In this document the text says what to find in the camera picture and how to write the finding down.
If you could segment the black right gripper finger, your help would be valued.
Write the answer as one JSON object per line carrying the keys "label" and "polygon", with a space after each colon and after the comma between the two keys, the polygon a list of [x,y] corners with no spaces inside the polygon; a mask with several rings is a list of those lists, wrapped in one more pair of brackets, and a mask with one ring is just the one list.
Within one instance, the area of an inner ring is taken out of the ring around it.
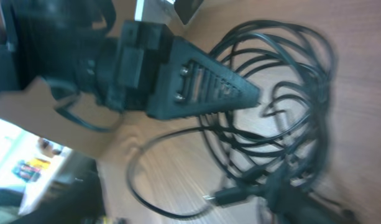
{"label": "black right gripper finger", "polygon": [[273,223],[278,224],[354,224],[355,213],[341,203],[314,190],[304,192],[290,184],[265,194]]}

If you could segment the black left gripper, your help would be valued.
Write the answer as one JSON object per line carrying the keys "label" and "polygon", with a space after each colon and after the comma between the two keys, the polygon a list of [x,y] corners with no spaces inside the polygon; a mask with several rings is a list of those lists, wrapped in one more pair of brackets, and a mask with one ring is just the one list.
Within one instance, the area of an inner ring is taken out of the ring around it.
{"label": "black left gripper", "polygon": [[259,87],[165,24],[125,21],[97,63],[96,102],[118,113],[187,118],[253,108],[259,96]]}

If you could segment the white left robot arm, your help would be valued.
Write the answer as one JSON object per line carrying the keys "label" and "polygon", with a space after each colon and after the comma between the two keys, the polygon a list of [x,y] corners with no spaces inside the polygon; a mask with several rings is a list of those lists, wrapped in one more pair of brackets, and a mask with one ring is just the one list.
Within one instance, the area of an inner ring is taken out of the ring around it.
{"label": "white left robot arm", "polygon": [[42,77],[61,100],[92,94],[112,111],[175,119],[254,107],[260,90],[162,23],[127,20],[111,1],[1,1],[0,94]]}

